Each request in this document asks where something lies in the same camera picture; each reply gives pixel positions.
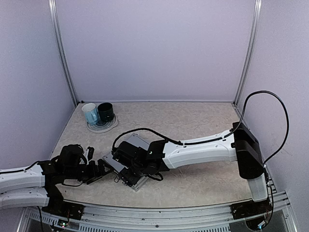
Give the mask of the aluminium poker case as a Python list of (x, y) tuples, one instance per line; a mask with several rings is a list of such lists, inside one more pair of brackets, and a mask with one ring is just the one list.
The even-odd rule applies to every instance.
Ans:
[(132, 188), (135, 192), (139, 191), (139, 189), (146, 183), (149, 178), (147, 176), (141, 175), (140, 173), (136, 174), (132, 168), (132, 165), (136, 160), (136, 156), (142, 151), (147, 151), (148, 147), (149, 143), (146, 140), (139, 137), (136, 133), (133, 133), (116, 148), (116, 152), (109, 152), (103, 155), (102, 159), (113, 167), (113, 172), (116, 174), (114, 179), (116, 183), (121, 181), (124, 185), (126, 185), (119, 178), (119, 173), (123, 168), (130, 169), (135, 175), (140, 177), (140, 180), (136, 185), (128, 187)]

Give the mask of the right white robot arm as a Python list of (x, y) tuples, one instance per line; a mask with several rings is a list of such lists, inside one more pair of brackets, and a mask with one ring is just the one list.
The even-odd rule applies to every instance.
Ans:
[(126, 174), (147, 176), (160, 181), (162, 172), (182, 166), (229, 161), (237, 162), (239, 175), (247, 180), (252, 200), (247, 211), (256, 215), (266, 206), (268, 198), (267, 175), (256, 137), (241, 122), (233, 123), (231, 130), (191, 140), (175, 141), (160, 133), (161, 140), (153, 141), (147, 149), (126, 141), (112, 146), (112, 158), (124, 165)]

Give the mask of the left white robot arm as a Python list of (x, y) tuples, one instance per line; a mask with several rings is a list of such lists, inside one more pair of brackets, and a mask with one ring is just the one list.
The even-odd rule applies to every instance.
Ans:
[(76, 180), (90, 185), (113, 172), (103, 159), (94, 161), (94, 148), (84, 150), (80, 145), (66, 145), (51, 160), (36, 161), (28, 167), (0, 172), (0, 207), (10, 209), (39, 206), (57, 215), (67, 211), (67, 203), (57, 185)]

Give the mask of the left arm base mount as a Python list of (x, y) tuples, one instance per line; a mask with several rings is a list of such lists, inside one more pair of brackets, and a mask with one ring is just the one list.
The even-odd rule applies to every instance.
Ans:
[(42, 210), (46, 213), (63, 218), (81, 220), (84, 206), (77, 203), (62, 202), (59, 206), (46, 206), (43, 207)]

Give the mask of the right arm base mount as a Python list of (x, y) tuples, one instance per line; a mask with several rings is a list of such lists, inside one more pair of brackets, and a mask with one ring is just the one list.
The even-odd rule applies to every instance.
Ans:
[(272, 204), (269, 199), (260, 202), (250, 200), (242, 203), (234, 203), (230, 206), (230, 208), (233, 219), (236, 220), (270, 212), (272, 209)]

